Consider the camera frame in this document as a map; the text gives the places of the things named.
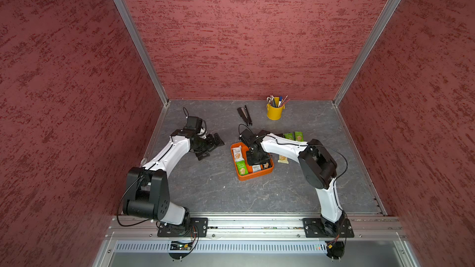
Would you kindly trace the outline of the white cookie pack top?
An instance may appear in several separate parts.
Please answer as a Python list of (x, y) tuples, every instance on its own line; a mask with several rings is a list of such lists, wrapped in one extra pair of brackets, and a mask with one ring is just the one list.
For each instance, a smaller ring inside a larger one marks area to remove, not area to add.
[(238, 163), (240, 161), (244, 161), (241, 146), (237, 146), (237, 147), (232, 148), (232, 152), (233, 152), (233, 157), (234, 157), (235, 163)]

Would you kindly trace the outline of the white cookie pack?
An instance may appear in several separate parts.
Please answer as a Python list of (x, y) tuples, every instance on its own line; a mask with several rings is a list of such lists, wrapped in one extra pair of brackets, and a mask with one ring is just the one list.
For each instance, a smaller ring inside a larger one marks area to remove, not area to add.
[(253, 166), (252, 166), (252, 171), (253, 171), (253, 173), (257, 173), (257, 172), (259, 172), (259, 171), (261, 171), (261, 170), (262, 170), (261, 165), (253, 165)]
[(233, 152), (233, 157), (234, 157), (235, 163), (238, 163), (240, 161), (244, 161), (241, 146), (237, 146), (237, 147), (232, 148), (232, 152)]

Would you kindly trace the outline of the green cookie pack bottom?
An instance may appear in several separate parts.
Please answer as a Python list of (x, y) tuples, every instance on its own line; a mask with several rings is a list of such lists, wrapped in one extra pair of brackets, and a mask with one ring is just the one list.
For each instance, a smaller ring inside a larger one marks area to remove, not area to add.
[(244, 176), (244, 175), (249, 174), (249, 172), (247, 170), (246, 162), (244, 160), (236, 162), (236, 169), (237, 169), (237, 172), (240, 176)]

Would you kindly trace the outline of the green cookie pack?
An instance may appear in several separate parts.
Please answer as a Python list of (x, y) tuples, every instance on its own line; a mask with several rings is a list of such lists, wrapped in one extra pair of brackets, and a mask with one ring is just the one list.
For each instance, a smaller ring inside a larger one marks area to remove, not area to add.
[(249, 172), (247, 170), (246, 162), (244, 160), (236, 162), (236, 169), (237, 169), (237, 172), (240, 176), (244, 176), (244, 175), (249, 174)]
[(294, 138), (298, 142), (304, 142), (304, 136), (302, 132), (299, 132), (299, 131), (294, 132)]

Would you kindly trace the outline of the orange storage box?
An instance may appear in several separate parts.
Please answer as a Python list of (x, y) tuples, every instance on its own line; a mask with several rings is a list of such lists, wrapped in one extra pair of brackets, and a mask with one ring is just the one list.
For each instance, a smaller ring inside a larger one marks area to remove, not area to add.
[[(244, 175), (244, 176), (240, 176), (237, 172), (238, 170), (236, 169), (236, 163), (235, 163), (235, 160), (234, 160), (234, 157), (233, 157), (233, 152), (232, 152), (232, 148), (234, 147), (237, 147), (237, 146), (241, 146), (242, 147), (242, 155), (243, 155), (243, 158), (246, 162), (246, 165), (247, 165), (247, 170), (249, 172), (249, 174), (247, 175)], [(238, 176), (238, 179), (240, 181), (245, 181), (245, 180), (250, 180), (250, 179), (254, 179), (254, 178), (258, 178), (258, 177), (261, 177), (261, 176), (264, 176), (266, 174), (270, 174), (272, 171), (273, 171), (273, 168), (274, 168), (274, 162), (273, 162), (273, 159), (271, 158), (270, 161), (264, 165), (261, 165), (261, 168), (262, 170), (257, 172), (257, 173), (253, 173), (252, 171), (252, 166), (248, 165), (247, 164), (247, 159), (246, 159), (246, 152), (249, 150), (249, 148), (247, 148), (245, 146), (245, 144), (243, 143), (234, 143), (232, 144), (231, 148), (231, 156), (233, 157), (233, 163), (235, 164), (235, 170), (236, 170), (236, 174)]]

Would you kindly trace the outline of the cream cookie pack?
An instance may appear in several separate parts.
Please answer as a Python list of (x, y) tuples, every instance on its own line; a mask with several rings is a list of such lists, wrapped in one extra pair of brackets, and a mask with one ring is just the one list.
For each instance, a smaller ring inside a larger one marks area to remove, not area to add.
[(283, 163), (283, 164), (288, 164), (289, 163), (288, 158), (285, 157), (285, 156), (282, 156), (282, 155), (279, 156), (278, 162)]

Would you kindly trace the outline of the green cookie pack top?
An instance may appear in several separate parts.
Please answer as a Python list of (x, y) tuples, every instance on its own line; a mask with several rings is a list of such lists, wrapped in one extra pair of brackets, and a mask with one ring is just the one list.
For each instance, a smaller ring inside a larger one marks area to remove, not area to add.
[(294, 138), (298, 142), (304, 142), (304, 136), (302, 132), (299, 132), (299, 131), (294, 132)]

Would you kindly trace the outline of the white cookie pack bottom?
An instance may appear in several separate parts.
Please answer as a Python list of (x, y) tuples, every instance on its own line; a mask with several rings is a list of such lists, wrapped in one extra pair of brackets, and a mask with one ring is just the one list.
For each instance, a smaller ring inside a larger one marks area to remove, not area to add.
[(261, 171), (261, 170), (262, 170), (261, 165), (253, 165), (253, 166), (252, 166), (252, 171), (253, 171), (253, 173), (257, 173), (257, 172), (259, 172), (259, 171)]

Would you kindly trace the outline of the green cookie pack hidden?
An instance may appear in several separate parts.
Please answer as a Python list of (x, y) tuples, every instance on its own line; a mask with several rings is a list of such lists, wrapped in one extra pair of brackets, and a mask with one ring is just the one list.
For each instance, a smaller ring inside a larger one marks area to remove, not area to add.
[(292, 133), (285, 133), (285, 134), (284, 134), (284, 137), (285, 137), (286, 139), (288, 139), (288, 140), (293, 140), (293, 141), (296, 140), (296, 136), (295, 136), (295, 133), (294, 133), (294, 132), (292, 132)]

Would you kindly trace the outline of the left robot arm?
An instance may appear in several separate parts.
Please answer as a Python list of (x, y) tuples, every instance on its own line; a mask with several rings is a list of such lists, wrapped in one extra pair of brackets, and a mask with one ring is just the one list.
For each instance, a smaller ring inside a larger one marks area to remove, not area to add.
[(189, 211), (171, 202), (168, 176), (186, 154), (194, 153), (202, 160), (224, 144), (217, 133), (199, 135), (191, 130), (176, 130), (156, 157), (129, 170), (122, 210), (118, 213), (187, 228)]

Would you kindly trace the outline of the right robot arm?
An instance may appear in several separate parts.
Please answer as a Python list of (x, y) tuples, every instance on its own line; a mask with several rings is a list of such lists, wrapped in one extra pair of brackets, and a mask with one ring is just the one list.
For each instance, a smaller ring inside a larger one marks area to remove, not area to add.
[(255, 134), (250, 130), (242, 131), (239, 139), (248, 148), (249, 164), (265, 164), (272, 153), (298, 163), (304, 179), (317, 192), (320, 202), (319, 229), (325, 237), (340, 235), (346, 216), (335, 186), (338, 165), (320, 141), (299, 142), (267, 131)]

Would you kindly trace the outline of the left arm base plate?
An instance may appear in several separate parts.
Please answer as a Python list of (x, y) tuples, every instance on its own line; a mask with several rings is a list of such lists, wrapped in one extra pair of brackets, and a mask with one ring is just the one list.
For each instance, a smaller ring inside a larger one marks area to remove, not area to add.
[(207, 236), (208, 218), (186, 218), (181, 225), (160, 222), (158, 237), (203, 238)]

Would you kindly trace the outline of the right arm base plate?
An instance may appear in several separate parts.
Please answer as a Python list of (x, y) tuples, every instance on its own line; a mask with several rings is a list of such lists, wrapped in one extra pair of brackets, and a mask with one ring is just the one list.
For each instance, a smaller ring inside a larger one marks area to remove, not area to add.
[(334, 223), (323, 217), (303, 218), (302, 222), (306, 238), (344, 239), (355, 237), (350, 220), (344, 215)]

